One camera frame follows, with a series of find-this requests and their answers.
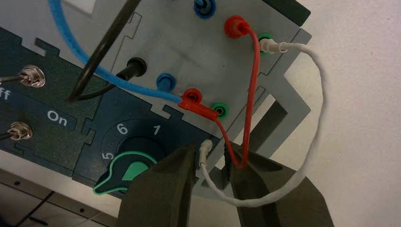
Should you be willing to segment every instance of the electronics training board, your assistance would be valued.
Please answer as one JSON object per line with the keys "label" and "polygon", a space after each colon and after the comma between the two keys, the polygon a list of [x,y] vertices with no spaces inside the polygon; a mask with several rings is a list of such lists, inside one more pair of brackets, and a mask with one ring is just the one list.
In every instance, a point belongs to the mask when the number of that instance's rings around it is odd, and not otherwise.
{"label": "electronics training board", "polygon": [[[91,13],[63,4],[68,24],[87,53],[96,48],[124,2],[97,0]],[[101,65],[115,74],[130,58],[140,57],[148,70],[132,83],[156,88],[157,77],[170,73],[177,80],[173,93],[181,95],[194,87],[203,94],[202,104],[225,103],[230,111],[222,123],[233,140],[243,128],[253,50],[249,37],[228,38],[224,22],[240,15],[258,34],[268,33],[280,42],[307,43],[311,36],[300,26],[310,12],[294,0],[216,0],[214,15],[203,19],[195,14],[193,4],[191,0],[142,1]],[[5,131],[12,122],[23,121],[34,131],[30,140],[0,142],[2,150],[93,187],[121,152],[141,150],[159,161],[182,145],[212,139],[215,147],[208,169],[218,172],[214,165],[224,150],[218,128],[174,103],[119,88],[99,98],[65,102],[83,65],[59,35],[48,1],[0,2],[0,51],[2,76],[16,75],[28,64],[46,75],[43,88],[1,86],[11,95],[0,96],[0,127]],[[275,102],[251,134],[251,151],[269,157],[310,112],[284,78],[297,55],[261,57],[255,109],[268,95]],[[93,77],[86,92],[104,86],[104,81]],[[194,194],[212,196],[200,173],[197,177]]]}

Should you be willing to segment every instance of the red wire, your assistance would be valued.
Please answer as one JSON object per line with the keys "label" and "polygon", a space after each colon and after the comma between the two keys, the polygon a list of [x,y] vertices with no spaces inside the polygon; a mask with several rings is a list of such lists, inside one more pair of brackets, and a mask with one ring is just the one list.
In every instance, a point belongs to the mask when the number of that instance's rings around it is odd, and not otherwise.
{"label": "red wire", "polygon": [[251,28],[248,29],[248,32],[253,41],[253,67],[252,67],[252,74],[251,74],[251,82],[249,83],[249,89],[248,89],[248,101],[246,103],[244,137],[242,140],[243,141],[242,142],[242,163],[240,163],[236,159],[233,149],[231,148],[230,140],[228,139],[227,133],[224,130],[223,125],[221,124],[221,122],[219,120],[217,120],[217,119],[215,120],[217,126],[220,128],[221,133],[223,134],[224,140],[227,144],[228,152],[231,156],[231,159],[234,162],[234,165],[240,169],[248,166],[249,136],[251,134],[253,101],[255,99],[256,81],[258,78],[259,64],[260,64],[260,60],[261,60],[258,36]]}
{"label": "red wire", "polygon": [[236,156],[234,155],[233,149],[232,149],[232,147],[231,147],[231,142],[230,142],[230,140],[228,139],[226,130],[224,130],[223,125],[221,124],[221,122],[220,122],[218,119],[216,119],[215,122],[216,122],[217,126],[220,128],[221,134],[223,134],[224,141],[226,142],[227,149],[228,149],[228,152],[229,152],[229,154],[230,154],[231,160],[234,162],[234,165],[235,165],[237,168],[242,169],[242,168],[244,167],[244,165],[241,164],[241,163],[237,160]]}

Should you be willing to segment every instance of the white wire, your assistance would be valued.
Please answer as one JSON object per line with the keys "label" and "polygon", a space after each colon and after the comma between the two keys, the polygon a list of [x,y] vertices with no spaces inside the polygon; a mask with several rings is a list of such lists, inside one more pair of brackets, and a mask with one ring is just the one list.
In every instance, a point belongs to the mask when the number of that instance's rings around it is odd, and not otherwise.
{"label": "white wire", "polygon": [[266,205],[269,203],[273,203],[278,201],[279,199],[283,198],[285,195],[290,193],[293,189],[298,187],[298,185],[305,179],[306,177],[306,172],[309,170],[311,166],[311,161],[312,157],[316,153],[316,147],[318,144],[318,141],[320,140],[320,131],[321,131],[321,124],[325,115],[325,110],[326,110],[326,87],[325,87],[325,79],[326,79],[326,73],[325,69],[322,65],[322,62],[317,55],[312,49],[310,49],[307,45],[304,44],[292,44],[292,43],[281,43],[281,48],[283,50],[299,50],[301,52],[304,52],[308,54],[314,63],[316,64],[317,68],[319,69],[320,72],[320,77],[321,77],[321,83],[322,83],[322,97],[323,97],[323,102],[322,102],[322,108],[320,110],[320,116],[316,128],[316,133],[314,135],[314,138],[309,145],[308,153],[306,154],[306,157],[304,159],[304,162],[300,169],[298,169],[297,172],[292,175],[292,177],[285,183],[284,186],[281,188],[261,197],[258,199],[249,199],[249,200],[239,200],[236,198],[231,198],[228,197],[224,194],[224,192],[220,191],[216,185],[213,183],[211,180],[208,171],[206,169],[206,166],[204,163],[201,163],[201,169],[202,169],[202,174],[205,177],[206,182],[208,183],[209,187],[224,201],[237,206],[237,207],[259,207],[262,205]]}

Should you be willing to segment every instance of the blue banana socket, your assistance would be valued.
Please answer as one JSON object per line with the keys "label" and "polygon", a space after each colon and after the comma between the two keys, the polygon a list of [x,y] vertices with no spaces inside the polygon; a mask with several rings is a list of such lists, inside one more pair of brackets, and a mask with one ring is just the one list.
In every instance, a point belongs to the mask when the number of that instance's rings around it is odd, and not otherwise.
{"label": "blue banana socket", "polygon": [[195,0],[193,9],[200,18],[208,19],[216,11],[216,2],[215,0]]}

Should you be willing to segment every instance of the number 5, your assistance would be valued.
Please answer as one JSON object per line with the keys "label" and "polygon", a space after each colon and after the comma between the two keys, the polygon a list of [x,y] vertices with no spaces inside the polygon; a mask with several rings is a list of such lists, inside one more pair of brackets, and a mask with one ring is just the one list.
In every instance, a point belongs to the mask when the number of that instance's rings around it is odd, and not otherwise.
{"label": "number 5", "polygon": [[106,155],[104,153],[102,153],[102,158],[112,160],[114,158],[114,155],[112,153],[106,153]]}

